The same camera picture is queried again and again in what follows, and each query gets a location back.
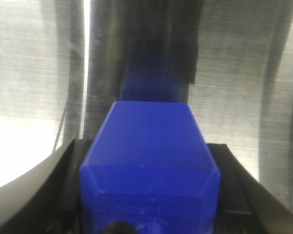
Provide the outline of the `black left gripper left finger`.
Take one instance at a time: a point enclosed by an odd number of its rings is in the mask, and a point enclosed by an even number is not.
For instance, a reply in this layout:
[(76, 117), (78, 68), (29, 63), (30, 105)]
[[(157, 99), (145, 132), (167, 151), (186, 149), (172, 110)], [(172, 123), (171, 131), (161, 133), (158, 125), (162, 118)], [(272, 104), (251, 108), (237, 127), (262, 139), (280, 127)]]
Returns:
[(91, 143), (65, 143), (1, 186), (0, 234), (82, 234), (79, 168)]

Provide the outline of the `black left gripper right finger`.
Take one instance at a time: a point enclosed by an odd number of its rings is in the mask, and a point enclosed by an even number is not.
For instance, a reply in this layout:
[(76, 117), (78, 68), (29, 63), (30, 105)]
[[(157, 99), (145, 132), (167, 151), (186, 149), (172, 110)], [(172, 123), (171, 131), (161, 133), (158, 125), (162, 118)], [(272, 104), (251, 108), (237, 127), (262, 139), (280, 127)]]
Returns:
[(221, 173), (215, 234), (293, 234), (293, 213), (257, 182), (226, 144), (208, 147)]

